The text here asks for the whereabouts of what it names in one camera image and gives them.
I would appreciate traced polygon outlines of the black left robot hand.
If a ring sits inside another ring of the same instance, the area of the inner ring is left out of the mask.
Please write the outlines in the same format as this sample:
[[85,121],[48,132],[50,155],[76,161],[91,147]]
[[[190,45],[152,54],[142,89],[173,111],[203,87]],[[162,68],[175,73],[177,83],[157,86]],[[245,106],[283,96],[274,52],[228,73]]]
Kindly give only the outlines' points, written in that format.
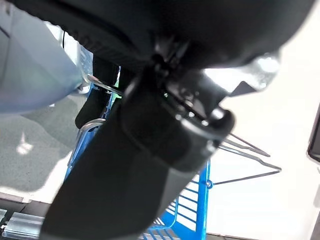
[[276,53],[312,0],[15,0],[133,72],[62,184],[42,240],[135,240],[203,169],[235,118],[206,70]]

